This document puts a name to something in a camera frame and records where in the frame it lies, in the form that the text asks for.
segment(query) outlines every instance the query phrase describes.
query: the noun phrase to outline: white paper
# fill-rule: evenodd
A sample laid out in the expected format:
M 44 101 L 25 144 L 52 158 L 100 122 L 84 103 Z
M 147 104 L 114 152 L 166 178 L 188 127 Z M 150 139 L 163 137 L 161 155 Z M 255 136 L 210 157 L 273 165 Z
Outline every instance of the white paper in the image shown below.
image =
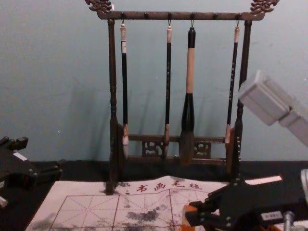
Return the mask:
M 226 185 L 166 176 L 121 182 L 115 194 L 107 196 L 103 182 L 58 181 L 26 231 L 180 231 L 184 205 L 204 201 L 208 193 Z

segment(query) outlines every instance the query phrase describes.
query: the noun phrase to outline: black brush handle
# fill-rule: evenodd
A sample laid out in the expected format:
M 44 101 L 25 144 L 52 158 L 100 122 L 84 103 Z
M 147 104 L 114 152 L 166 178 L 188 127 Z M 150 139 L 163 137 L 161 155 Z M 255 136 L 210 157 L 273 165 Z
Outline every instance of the black brush handle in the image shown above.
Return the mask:
M 123 124 L 128 123 L 126 27 L 121 25 L 122 78 L 123 78 Z
M 234 89 L 236 57 L 237 57 L 237 46 L 238 46 L 239 34 L 240 34 L 240 29 L 239 29 L 239 27 L 236 27 L 235 28 L 235 32 L 234 32 L 234 47 L 233 47 L 232 70 L 231 70 L 231 80 L 230 80 L 230 92 L 229 92 L 229 105 L 228 105 L 227 125 L 231 124 L 233 89 Z
M 166 119 L 165 119 L 165 124 L 169 124 L 169 114 L 170 114 L 171 38 L 172 38 L 172 27 L 168 26 L 168 28 L 167 28 L 167 83 L 166 83 Z

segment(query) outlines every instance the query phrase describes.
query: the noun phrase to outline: wooden post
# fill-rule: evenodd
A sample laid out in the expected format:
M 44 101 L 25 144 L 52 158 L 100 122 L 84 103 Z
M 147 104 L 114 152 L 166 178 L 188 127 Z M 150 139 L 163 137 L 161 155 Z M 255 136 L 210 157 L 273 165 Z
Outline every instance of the wooden post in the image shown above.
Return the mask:
M 116 52 L 115 21 L 108 20 L 109 36 L 109 83 L 110 83 L 110 179 L 106 183 L 106 194 L 113 194 L 118 181 L 117 118 L 116 118 Z
M 247 78 L 251 25 L 252 25 L 252 21 L 245 21 L 245 32 L 244 32 L 244 42 L 243 42 L 243 53 L 242 53 L 242 64 L 241 64 L 239 87 Z M 234 148 L 233 148 L 232 165 L 231 165 L 231 178 L 232 179 L 238 176 L 239 168 L 240 168 L 242 132 L 243 132 L 243 122 L 242 122 L 243 106 L 244 105 L 242 104 L 242 102 L 240 101 L 237 102 L 237 116 L 236 116 L 236 121 L 234 125 L 234 129 L 235 129 Z

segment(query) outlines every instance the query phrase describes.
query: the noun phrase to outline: black table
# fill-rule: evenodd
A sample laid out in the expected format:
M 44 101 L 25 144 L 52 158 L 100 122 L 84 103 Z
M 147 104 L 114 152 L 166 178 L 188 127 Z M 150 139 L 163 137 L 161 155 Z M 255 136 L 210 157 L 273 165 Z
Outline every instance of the black table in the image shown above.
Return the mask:
M 52 162 L 36 162 L 38 168 L 51 165 Z M 294 162 L 241 162 L 241 175 L 246 179 L 273 175 L 298 174 L 308 168 L 308 161 Z M 107 181 L 108 162 L 68 161 L 62 165 L 62 180 Z M 171 175 L 181 178 L 207 181 L 226 181 L 224 166 L 180 167 L 164 164 L 128 163 L 125 166 L 123 180 L 147 180 Z M 0 210 L 0 231 L 24 231 L 36 211 L 44 201 L 52 184 L 40 185 L 32 191 L 5 189 L 0 195 L 9 200 L 5 209 Z

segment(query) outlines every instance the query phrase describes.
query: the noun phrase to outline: teal wall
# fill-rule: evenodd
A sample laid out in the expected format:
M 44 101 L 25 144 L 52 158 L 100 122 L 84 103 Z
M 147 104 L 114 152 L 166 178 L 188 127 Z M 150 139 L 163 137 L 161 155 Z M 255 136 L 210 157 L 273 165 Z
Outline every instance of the teal wall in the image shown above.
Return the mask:
M 116 10 L 248 11 L 248 0 L 114 0 Z M 308 107 L 308 4 L 282 0 L 254 22 L 248 76 L 258 69 Z M 108 160 L 110 93 L 107 22 L 83 0 L 0 2 L 0 135 L 28 136 L 31 160 Z M 122 122 L 120 22 L 115 24 L 117 116 Z M 163 134 L 167 21 L 127 21 L 129 131 Z M 185 97 L 189 21 L 173 21 L 171 135 Z M 223 136 L 235 22 L 196 21 L 195 134 Z M 244 23 L 240 22 L 238 85 Z M 235 122 L 233 105 L 232 124 Z M 307 148 L 278 124 L 244 109 L 243 160 L 308 160 Z M 130 153 L 139 154 L 131 142 Z M 171 153 L 177 153 L 171 147 Z M 222 157 L 224 145 L 213 145 Z

